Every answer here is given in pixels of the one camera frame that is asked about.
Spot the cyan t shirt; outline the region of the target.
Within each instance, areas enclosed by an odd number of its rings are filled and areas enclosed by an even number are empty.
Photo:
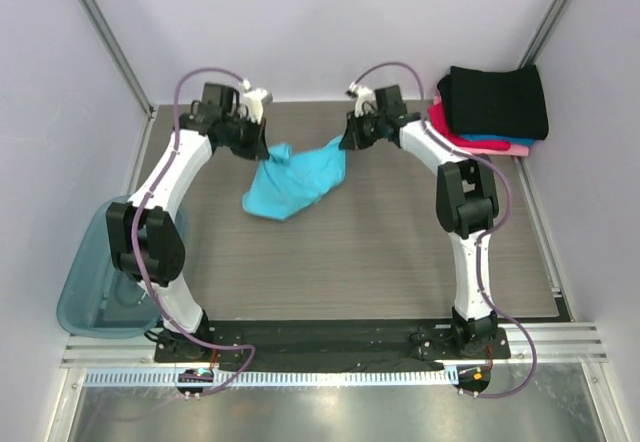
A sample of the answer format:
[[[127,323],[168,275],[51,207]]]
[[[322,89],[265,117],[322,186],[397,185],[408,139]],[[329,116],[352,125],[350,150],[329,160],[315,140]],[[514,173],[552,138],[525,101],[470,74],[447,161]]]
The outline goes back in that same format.
[[[347,173],[346,152],[340,137],[324,146],[296,152],[288,143],[269,148],[269,158],[258,164],[243,210],[252,216],[285,221],[318,203],[341,185]]]

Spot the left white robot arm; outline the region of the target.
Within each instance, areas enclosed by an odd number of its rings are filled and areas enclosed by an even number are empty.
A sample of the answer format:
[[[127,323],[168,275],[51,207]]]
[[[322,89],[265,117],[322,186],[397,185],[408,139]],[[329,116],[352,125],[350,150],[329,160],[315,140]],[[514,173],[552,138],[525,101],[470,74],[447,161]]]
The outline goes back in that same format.
[[[205,359],[212,337],[205,310],[187,285],[186,247],[175,217],[199,171],[224,147],[249,161],[265,160],[265,108],[272,95],[248,81],[205,84],[188,111],[174,111],[168,145],[141,187],[112,203],[106,224],[112,264],[159,309],[166,334],[188,360]]]

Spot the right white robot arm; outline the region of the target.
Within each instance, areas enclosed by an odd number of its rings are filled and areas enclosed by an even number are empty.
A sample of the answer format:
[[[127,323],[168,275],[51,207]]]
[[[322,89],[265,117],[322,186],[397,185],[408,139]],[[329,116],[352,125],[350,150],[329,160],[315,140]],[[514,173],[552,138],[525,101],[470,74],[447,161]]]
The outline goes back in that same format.
[[[474,357],[498,332],[489,282],[488,232],[499,215],[494,172],[455,148],[420,113],[409,112],[397,85],[371,89],[353,82],[346,94],[354,109],[346,116],[341,149],[364,150],[387,140],[436,177],[436,217],[449,235],[455,264],[449,341],[458,355]]]

